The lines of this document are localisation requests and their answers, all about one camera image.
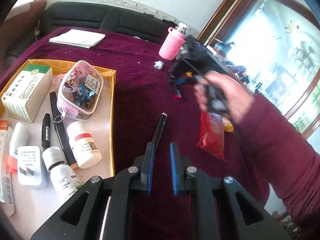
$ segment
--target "pink water bottle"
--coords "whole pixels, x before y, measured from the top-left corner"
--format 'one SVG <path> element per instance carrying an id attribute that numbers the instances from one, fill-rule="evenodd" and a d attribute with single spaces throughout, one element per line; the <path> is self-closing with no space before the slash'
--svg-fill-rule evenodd
<path id="1" fill-rule="evenodd" d="M 184 43 L 187 34 L 187 25 L 179 23 L 175 28 L 168 29 L 168 36 L 159 50 L 159 55 L 167 60 L 173 60 Z"/>

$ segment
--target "black marker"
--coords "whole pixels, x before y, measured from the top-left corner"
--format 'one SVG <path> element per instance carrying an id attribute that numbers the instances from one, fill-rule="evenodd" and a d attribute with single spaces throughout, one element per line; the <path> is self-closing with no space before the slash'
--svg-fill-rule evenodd
<path id="1" fill-rule="evenodd" d="M 50 147 L 50 115 L 46 113 L 42 121 L 42 147 L 45 151 Z"/>
<path id="2" fill-rule="evenodd" d="M 63 120 L 61 119 L 61 113 L 57 108 L 57 93 L 50 93 L 50 103 L 52 110 L 52 118 L 53 118 L 53 128 L 57 131 L 58 139 L 61 145 L 61 149 L 66 157 L 66 160 L 69 166 L 73 169 L 77 169 L 79 166 L 76 162 L 76 159 L 73 155 L 69 144 L 69 137 L 66 133 L 66 130 L 63 125 Z"/>

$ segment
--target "red label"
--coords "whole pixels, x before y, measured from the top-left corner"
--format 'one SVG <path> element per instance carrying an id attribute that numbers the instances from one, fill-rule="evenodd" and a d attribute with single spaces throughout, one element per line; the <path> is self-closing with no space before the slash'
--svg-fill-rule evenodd
<path id="1" fill-rule="evenodd" d="M 75 141 L 80 140 L 80 139 L 82 139 L 82 138 L 87 138 L 87 137 L 92 138 L 92 135 L 91 135 L 90 133 L 80 134 L 80 135 L 78 135 L 78 136 L 75 137 Z"/>
<path id="2" fill-rule="evenodd" d="M 7 130 L 9 126 L 8 120 L 0 120 L 0 130 Z"/>

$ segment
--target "metal rivet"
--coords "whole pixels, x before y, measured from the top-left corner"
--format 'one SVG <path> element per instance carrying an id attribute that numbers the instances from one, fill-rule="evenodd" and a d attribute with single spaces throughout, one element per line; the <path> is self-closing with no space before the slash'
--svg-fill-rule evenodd
<path id="1" fill-rule="evenodd" d="M 138 168 L 135 167 L 135 166 L 131 166 L 131 167 L 128 169 L 128 171 L 129 171 L 130 173 L 136 173 L 136 172 L 138 171 Z"/>
<path id="2" fill-rule="evenodd" d="M 226 177 L 224 177 L 224 182 L 225 183 L 228 183 L 228 184 L 231 184 L 231 183 L 233 183 L 234 182 L 234 179 L 233 179 L 233 177 L 230 177 L 230 176 L 226 176 Z"/>
<path id="3" fill-rule="evenodd" d="M 194 166 L 190 166 L 187 168 L 187 172 L 190 172 L 190 173 L 195 173 L 197 171 L 197 168 L 194 167 Z"/>
<path id="4" fill-rule="evenodd" d="M 97 183 L 97 182 L 100 181 L 100 176 L 93 176 L 93 177 L 90 178 L 90 181 L 92 183 Z"/>

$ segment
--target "hand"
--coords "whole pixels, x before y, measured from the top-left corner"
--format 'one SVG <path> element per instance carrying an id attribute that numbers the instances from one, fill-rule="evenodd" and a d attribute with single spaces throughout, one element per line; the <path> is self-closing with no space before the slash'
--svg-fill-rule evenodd
<path id="1" fill-rule="evenodd" d="M 227 75 L 209 72 L 205 76 L 212 84 L 218 85 L 222 89 L 228 102 L 230 115 L 236 123 L 240 123 L 254 102 L 253 96 L 242 85 Z M 203 86 L 208 85 L 208 82 L 201 77 L 198 78 L 198 82 L 199 84 L 195 85 L 195 95 L 199 107 L 202 111 L 208 111 L 207 97 Z"/>

